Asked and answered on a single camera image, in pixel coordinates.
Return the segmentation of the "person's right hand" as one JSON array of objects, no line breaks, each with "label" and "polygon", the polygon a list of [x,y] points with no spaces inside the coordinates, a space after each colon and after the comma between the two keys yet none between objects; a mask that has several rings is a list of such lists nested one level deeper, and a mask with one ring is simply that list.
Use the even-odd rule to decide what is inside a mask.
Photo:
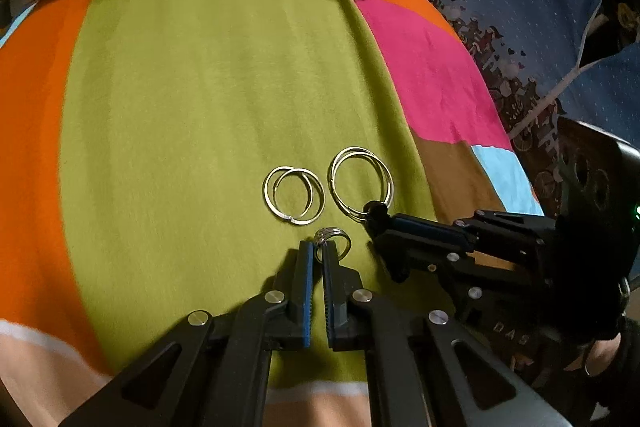
[{"label": "person's right hand", "polygon": [[512,355],[508,365],[518,376],[529,379],[534,388],[550,387],[561,381],[586,381],[598,387],[622,387],[634,373],[637,362],[637,335],[622,332],[614,339],[597,340],[589,347],[582,348],[578,357],[564,369],[544,366],[521,353]]}]

